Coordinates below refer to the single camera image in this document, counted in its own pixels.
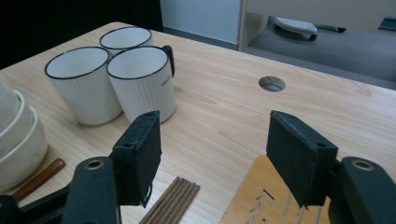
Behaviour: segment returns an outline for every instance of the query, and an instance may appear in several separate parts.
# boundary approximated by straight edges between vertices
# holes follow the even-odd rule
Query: dark background
[[[113,21],[162,32],[160,0],[2,2],[0,69]]]

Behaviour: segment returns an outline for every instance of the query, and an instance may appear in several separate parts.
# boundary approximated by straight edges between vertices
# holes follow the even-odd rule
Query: wall
[[[238,43],[241,0],[161,0],[163,26]]]

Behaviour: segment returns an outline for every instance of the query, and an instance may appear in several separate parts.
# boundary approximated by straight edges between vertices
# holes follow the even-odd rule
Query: gray floor
[[[316,26],[318,38],[309,41],[309,35],[277,30],[273,21],[269,20],[267,28],[244,52],[396,90],[396,35],[378,35],[349,29],[337,33],[332,27]],[[236,45],[218,40],[167,28],[164,31],[236,49]]]

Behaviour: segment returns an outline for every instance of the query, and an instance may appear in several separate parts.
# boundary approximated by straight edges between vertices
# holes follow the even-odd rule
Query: mug handle
[[[163,51],[168,55],[169,61],[171,61],[171,68],[172,68],[172,77],[175,76],[175,62],[173,59],[173,51],[172,47],[169,45],[163,46]]]

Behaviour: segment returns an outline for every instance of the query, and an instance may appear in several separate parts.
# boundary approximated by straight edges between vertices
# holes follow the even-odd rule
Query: wooden stick
[[[187,211],[187,208],[189,208],[190,204],[192,203],[192,200],[194,199],[195,195],[198,193],[200,187],[196,184],[193,185],[194,186],[192,188],[192,191],[188,194],[187,199],[184,200],[180,208],[177,209],[177,213],[174,215],[173,219],[171,220],[171,223],[178,223],[181,220],[184,213]]]
[[[177,190],[174,191],[173,194],[169,195],[168,200],[165,200],[164,209],[156,214],[153,223],[164,223],[164,219],[166,218],[166,215],[168,215],[169,210],[171,209],[171,207],[173,207],[172,202],[174,202],[175,199],[181,195],[180,191],[183,190],[188,185],[188,182],[185,181],[185,179],[181,179],[181,180],[182,181],[178,186]]]
[[[177,177],[140,223],[178,223],[200,187]]]
[[[66,163],[61,158],[56,159],[35,178],[13,193],[12,196],[14,196],[18,202],[26,198],[29,194],[41,187],[44,183],[61,171],[65,165]]]
[[[151,207],[148,213],[143,217],[140,223],[151,223],[154,218],[155,213],[163,208],[165,205],[165,198],[169,197],[172,191],[179,186],[179,182],[181,181],[180,177],[175,178],[172,184],[168,187],[168,189],[163,193],[160,199]]]
[[[185,182],[186,182],[186,184],[183,186],[183,189],[181,189],[181,191],[177,194],[176,198],[171,202],[168,210],[162,216],[162,218],[160,219],[160,221],[158,223],[168,224],[169,220],[171,220],[172,216],[176,213],[175,210],[178,209],[180,204],[183,202],[184,197],[186,197],[186,193],[188,193],[192,188],[192,185],[189,181],[186,180]]]

